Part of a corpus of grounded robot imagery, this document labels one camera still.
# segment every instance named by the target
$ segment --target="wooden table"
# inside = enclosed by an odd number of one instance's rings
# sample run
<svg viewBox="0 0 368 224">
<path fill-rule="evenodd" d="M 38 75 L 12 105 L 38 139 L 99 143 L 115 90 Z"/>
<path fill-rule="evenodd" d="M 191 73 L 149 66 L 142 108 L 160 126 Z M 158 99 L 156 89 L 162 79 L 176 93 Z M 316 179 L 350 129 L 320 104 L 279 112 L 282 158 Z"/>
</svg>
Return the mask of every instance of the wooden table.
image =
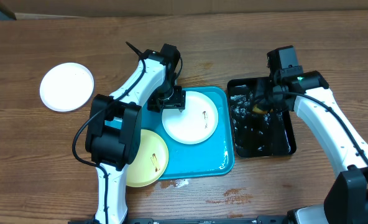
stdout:
<svg viewBox="0 0 368 224">
<path fill-rule="evenodd" d="M 141 50 L 176 45 L 183 86 L 226 89 L 234 78 L 269 74 L 266 53 L 294 45 L 305 71 L 319 70 L 368 142 L 368 11 L 120 17 L 0 22 L 0 223 L 66 223 L 98 206 L 95 169 L 71 154 L 90 102 L 71 113 L 46 108 L 44 74 L 63 62 L 93 73 L 94 95 L 132 74 Z M 297 152 L 236 158 L 229 174 L 127 189 L 130 217 L 235 218 L 286 214 L 323 200 L 333 170 L 308 127 L 292 114 Z M 85 137 L 79 140 L 81 157 Z"/>
</svg>

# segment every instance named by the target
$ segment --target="yellow plate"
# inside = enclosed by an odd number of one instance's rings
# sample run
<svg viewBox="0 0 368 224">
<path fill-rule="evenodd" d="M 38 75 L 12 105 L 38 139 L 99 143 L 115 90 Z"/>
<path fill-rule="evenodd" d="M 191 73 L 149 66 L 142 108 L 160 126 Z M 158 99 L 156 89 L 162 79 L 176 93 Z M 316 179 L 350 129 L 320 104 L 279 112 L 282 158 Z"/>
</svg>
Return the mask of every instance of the yellow plate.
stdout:
<svg viewBox="0 0 368 224">
<path fill-rule="evenodd" d="M 140 148 L 127 169 L 129 187 L 143 187 L 155 182 L 165 172 L 169 151 L 165 141 L 155 132 L 142 129 Z"/>
</svg>

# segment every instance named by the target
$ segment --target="cardboard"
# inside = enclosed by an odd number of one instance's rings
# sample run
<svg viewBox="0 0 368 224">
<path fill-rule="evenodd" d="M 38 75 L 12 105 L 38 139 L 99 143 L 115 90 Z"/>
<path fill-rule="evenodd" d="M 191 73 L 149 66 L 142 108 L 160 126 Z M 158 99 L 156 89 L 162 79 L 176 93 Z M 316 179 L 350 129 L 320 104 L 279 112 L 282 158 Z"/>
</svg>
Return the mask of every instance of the cardboard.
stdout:
<svg viewBox="0 0 368 224">
<path fill-rule="evenodd" d="M 368 9 L 368 0 L 0 0 L 12 12 L 59 16 L 157 16 Z"/>
</svg>

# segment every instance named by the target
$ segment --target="blue tray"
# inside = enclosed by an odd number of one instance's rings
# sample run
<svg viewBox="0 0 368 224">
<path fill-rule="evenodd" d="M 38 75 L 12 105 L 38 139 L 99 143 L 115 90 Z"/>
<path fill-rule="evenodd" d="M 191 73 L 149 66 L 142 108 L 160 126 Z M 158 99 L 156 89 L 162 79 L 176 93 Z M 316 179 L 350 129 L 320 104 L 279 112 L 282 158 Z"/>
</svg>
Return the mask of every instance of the blue tray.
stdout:
<svg viewBox="0 0 368 224">
<path fill-rule="evenodd" d="M 189 177 L 206 177 L 227 174 L 234 166 L 234 150 L 231 136 L 227 96 L 216 86 L 184 88 L 186 91 L 197 91 L 208 96 L 215 103 L 219 121 L 216 130 L 204 142 L 187 145 L 173 140 L 162 124 L 162 113 L 148 111 L 147 105 L 142 110 L 142 129 L 157 133 L 165 140 L 169 150 L 167 168 L 160 180 L 182 179 Z M 107 125 L 120 128 L 117 121 Z"/>
</svg>

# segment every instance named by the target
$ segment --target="tray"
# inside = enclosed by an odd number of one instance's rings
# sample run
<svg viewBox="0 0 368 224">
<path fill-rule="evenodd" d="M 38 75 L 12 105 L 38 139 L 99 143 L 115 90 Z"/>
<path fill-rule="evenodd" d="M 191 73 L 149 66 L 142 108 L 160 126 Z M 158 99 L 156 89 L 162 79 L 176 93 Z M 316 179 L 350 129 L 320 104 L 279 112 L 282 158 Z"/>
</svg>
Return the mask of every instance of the tray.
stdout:
<svg viewBox="0 0 368 224">
<path fill-rule="evenodd" d="M 162 113 L 148 111 L 147 104 L 142 109 L 142 129 L 157 133 L 166 142 L 169 150 L 167 168 L 160 180 L 206 177 L 227 174 L 234 166 L 234 144 L 231 135 L 227 96 L 216 86 L 184 88 L 197 91 L 209 97 L 215 103 L 219 121 L 216 130 L 209 139 L 198 144 L 182 144 L 173 140 L 162 124 Z M 118 121 L 107 125 L 120 128 Z"/>
<path fill-rule="evenodd" d="M 296 151 L 289 111 L 254 114 L 247 108 L 255 95 L 257 80 L 268 77 L 231 80 L 227 84 L 230 119 L 238 156 L 283 156 Z"/>
</svg>

